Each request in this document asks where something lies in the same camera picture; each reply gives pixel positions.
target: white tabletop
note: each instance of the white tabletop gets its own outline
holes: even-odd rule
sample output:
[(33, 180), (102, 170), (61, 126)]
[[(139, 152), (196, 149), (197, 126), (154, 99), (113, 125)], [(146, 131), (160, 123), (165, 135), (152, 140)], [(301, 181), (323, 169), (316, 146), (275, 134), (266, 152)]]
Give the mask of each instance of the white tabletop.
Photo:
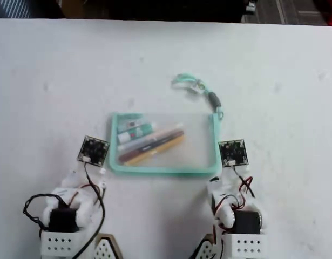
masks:
[[(221, 99), (220, 139), (246, 141), (270, 258), (332, 258), (332, 28), (78, 20), (0, 20), (0, 258), (38, 258), (24, 202), (110, 113), (210, 111), (170, 89), (181, 72)], [(109, 172), (102, 232), (126, 259), (188, 258), (211, 231), (206, 181)]]

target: black circuit board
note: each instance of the black circuit board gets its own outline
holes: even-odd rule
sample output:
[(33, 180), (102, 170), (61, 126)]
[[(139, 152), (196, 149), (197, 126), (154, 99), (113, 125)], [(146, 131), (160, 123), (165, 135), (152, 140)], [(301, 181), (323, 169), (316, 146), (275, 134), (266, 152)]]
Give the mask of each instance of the black circuit board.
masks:
[(90, 164), (102, 166), (108, 152), (109, 143), (104, 140), (85, 136), (82, 147), (80, 148), (77, 160), (83, 161), (83, 157), (90, 158)]
[(223, 141), (219, 143), (219, 147), (223, 167), (248, 165), (243, 139)]

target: teal lanyard strap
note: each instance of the teal lanyard strap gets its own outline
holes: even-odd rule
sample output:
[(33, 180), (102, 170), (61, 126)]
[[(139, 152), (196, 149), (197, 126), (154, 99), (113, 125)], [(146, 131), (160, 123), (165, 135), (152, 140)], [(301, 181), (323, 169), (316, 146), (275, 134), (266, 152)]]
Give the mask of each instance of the teal lanyard strap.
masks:
[(172, 84), (185, 83), (185, 82), (192, 83), (190, 89), (192, 89), (193, 91), (205, 94), (207, 96), (215, 113), (218, 114), (219, 120), (222, 120), (223, 110), (220, 99), (217, 97), (217, 95), (214, 92), (210, 91), (201, 79), (196, 78), (193, 75), (187, 73), (177, 75), (176, 78), (173, 79)]

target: transparent pencil case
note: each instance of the transparent pencil case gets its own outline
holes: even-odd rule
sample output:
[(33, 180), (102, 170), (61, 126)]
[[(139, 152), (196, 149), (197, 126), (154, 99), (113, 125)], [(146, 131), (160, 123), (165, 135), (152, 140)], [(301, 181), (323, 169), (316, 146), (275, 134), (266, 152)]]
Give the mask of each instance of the transparent pencil case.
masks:
[(117, 173), (213, 174), (218, 136), (216, 113), (114, 113), (109, 165)]

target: green marker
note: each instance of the green marker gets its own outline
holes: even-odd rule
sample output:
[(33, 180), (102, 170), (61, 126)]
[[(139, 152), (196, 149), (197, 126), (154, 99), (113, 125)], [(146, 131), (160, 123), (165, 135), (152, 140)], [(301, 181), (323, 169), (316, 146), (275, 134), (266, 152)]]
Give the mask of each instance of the green marker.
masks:
[(156, 123), (143, 124), (137, 128), (132, 128), (124, 133), (118, 135), (120, 144), (129, 142), (134, 139), (141, 138), (145, 135), (152, 133), (157, 128)]

